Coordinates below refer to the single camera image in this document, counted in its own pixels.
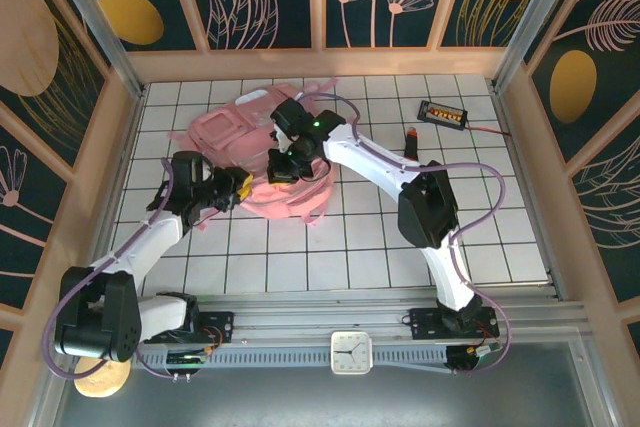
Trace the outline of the pink student backpack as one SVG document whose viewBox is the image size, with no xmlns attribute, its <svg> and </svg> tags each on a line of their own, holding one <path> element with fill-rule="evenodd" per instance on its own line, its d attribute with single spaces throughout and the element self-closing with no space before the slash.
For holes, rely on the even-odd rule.
<svg viewBox="0 0 640 427">
<path fill-rule="evenodd" d="M 172 131 L 168 137 L 181 150 L 199 152 L 215 166 L 241 167 L 251 173 L 251 191 L 241 202 L 242 209 L 269 220 L 299 217 L 314 226 L 326 215 L 337 172 L 316 159 L 313 173 L 296 183 L 269 183 L 268 151 L 277 147 L 271 137 L 274 124 L 270 115 L 289 98 L 318 115 L 320 109 L 308 94 L 323 92 L 334 84 L 330 80 L 301 89 L 288 83 L 260 86 L 197 117 L 186 131 Z"/>
</svg>

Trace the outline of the black battery connector board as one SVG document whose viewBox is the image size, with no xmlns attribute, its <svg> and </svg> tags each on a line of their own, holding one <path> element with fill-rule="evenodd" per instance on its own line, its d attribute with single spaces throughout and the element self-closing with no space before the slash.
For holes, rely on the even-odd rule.
<svg viewBox="0 0 640 427">
<path fill-rule="evenodd" d="M 418 110 L 417 119 L 422 122 L 463 131 L 467 127 L 468 112 L 464 109 L 423 100 Z"/>
</svg>

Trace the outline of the black wiring hub with connectors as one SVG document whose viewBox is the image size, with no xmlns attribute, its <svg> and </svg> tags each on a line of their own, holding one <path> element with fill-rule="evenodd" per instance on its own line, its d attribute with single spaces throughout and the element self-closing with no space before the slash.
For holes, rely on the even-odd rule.
<svg viewBox="0 0 640 427">
<path fill-rule="evenodd" d="M 165 358 L 164 369 L 175 381 L 191 378 L 201 370 L 211 358 L 213 349 L 205 347 L 199 350 L 168 351 Z"/>
<path fill-rule="evenodd" d="M 444 365 L 452 372 L 470 372 L 478 366 L 483 357 L 501 350 L 502 347 L 498 343 L 447 346 Z"/>
</svg>

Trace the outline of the white square clock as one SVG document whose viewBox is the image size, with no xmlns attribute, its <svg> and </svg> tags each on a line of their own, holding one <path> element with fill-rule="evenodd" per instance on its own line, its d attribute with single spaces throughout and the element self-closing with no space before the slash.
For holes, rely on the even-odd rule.
<svg viewBox="0 0 640 427">
<path fill-rule="evenodd" d="M 336 375 L 366 375 L 373 367 L 373 346 L 364 331 L 336 331 L 330 337 L 330 367 Z"/>
</svg>

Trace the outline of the round beige bread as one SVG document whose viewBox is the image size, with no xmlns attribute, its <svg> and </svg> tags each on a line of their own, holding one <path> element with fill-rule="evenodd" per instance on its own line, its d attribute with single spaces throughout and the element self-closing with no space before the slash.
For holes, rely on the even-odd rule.
<svg viewBox="0 0 640 427">
<path fill-rule="evenodd" d="M 131 372 L 131 361 L 107 361 L 93 374 L 75 379 L 77 391 L 90 398 L 106 398 L 118 392 L 126 383 Z"/>
</svg>

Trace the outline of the grey metal sheet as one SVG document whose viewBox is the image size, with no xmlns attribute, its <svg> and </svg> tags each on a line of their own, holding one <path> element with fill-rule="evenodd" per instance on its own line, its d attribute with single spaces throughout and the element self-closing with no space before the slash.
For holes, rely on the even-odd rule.
<svg viewBox="0 0 640 427">
<path fill-rule="evenodd" d="M 498 366 L 445 374 L 377 366 L 206 369 L 190 382 L 134 370 L 91 399 L 54 383 L 29 427 L 627 427 L 574 342 L 520 343 Z"/>
</svg>

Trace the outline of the aluminium side rail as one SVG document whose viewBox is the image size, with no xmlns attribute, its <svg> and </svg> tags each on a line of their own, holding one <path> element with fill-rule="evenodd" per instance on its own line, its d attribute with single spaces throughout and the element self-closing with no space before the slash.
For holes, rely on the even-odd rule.
<svg viewBox="0 0 640 427">
<path fill-rule="evenodd" d="M 111 163 L 108 165 L 110 170 L 106 178 L 102 205 L 97 218 L 97 231 L 91 251 L 92 258 L 102 257 L 109 251 L 111 246 L 112 230 L 118 216 L 129 161 L 131 159 L 147 92 L 148 86 L 143 84 L 140 95 L 131 104 L 124 118 L 122 133 L 114 145 L 116 150 Z"/>
<path fill-rule="evenodd" d="M 509 133 L 506 144 L 510 159 L 513 164 L 515 176 L 518 180 L 520 191 L 524 200 L 532 230 L 538 245 L 543 265 L 550 278 L 550 285 L 555 290 L 555 296 L 560 301 L 568 300 L 568 293 L 563 283 L 562 275 L 559 272 L 557 258 L 553 252 L 551 239 L 545 228 L 542 212 L 538 198 L 534 191 L 533 182 L 526 165 L 526 160 L 522 147 L 520 146 L 520 136 L 514 122 L 510 118 L 510 113 L 505 101 L 499 93 L 490 89 L 490 96 L 494 105 L 496 115 L 501 127 Z"/>
</svg>

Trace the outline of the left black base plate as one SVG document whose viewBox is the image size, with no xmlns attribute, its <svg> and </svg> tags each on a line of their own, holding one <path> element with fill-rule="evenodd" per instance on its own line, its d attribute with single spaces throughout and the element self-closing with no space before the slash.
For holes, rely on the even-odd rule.
<svg viewBox="0 0 640 427">
<path fill-rule="evenodd" d="M 215 344 L 230 343 L 234 328 L 234 314 L 230 311 L 201 312 L 197 332 L 206 338 L 206 342 Z"/>
</svg>

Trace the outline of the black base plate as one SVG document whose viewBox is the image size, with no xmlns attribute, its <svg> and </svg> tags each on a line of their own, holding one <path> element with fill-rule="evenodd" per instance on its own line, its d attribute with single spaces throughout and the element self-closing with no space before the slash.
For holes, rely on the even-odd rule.
<svg viewBox="0 0 640 427">
<path fill-rule="evenodd" d="M 215 344 L 230 343 L 234 328 L 234 314 L 230 311 L 201 312 L 197 332 L 206 338 L 206 342 Z"/>
<path fill-rule="evenodd" d="M 500 336 L 496 312 L 491 307 L 482 307 L 471 325 L 463 329 L 449 326 L 438 308 L 412 308 L 403 317 L 403 323 L 410 328 L 413 340 L 481 340 L 485 335 Z"/>
</svg>

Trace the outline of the aluminium mounting rail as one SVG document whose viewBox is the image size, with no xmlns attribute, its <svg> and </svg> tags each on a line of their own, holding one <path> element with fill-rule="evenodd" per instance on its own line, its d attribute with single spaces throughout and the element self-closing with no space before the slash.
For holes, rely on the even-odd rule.
<svg viewBox="0 0 640 427">
<path fill-rule="evenodd" d="M 431 308 L 435 300 L 404 298 L 400 293 L 304 292 L 300 298 L 275 295 L 225 296 L 201 301 L 200 311 L 234 314 L 234 346 L 318 346 L 334 331 L 367 332 L 375 344 L 399 344 L 412 340 L 406 325 L 412 308 Z M 498 317 L 501 333 L 510 332 L 514 342 L 565 341 L 590 336 L 584 307 L 576 302 L 514 297 L 501 300 L 507 320 Z"/>
</svg>

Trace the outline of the aluminium frame post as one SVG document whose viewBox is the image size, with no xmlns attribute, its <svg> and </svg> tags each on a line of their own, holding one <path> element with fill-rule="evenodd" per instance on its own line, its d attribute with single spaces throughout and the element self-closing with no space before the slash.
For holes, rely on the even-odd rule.
<svg viewBox="0 0 640 427">
<path fill-rule="evenodd" d="M 492 79 L 493 90 L 502 94 L 518 70 L 528 49 L 558 0 L 531 0 L 507 46 Z"/>
<path fill-rule="evenodd" d="M 136 74 L 127 56 L 127 52 L 110 27 L 97 0 L 73 1 L 80 13 L 84 16 L 89 29 L 93 32 L 96 40 L 124 82 L 129 93 L 134 98 L 140 99 L 143 94 L 143 83 Z"/>
</svg>

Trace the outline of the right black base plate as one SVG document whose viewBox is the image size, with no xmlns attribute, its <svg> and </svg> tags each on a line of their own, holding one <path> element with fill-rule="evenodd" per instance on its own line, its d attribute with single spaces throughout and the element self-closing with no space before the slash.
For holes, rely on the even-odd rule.
<svg viewBox="0 0 640 427">
<path fill-rule="evenodd" d="M 500 336 L 496 312 L 491 307 L 482 307 L 471 325 L 463 329 L 449 326 L 438 308 L 412 308 L 403 317 L 403 323 L 410 328 L 413 340 L 481 340 L 485 335 Z"/>
</svg>

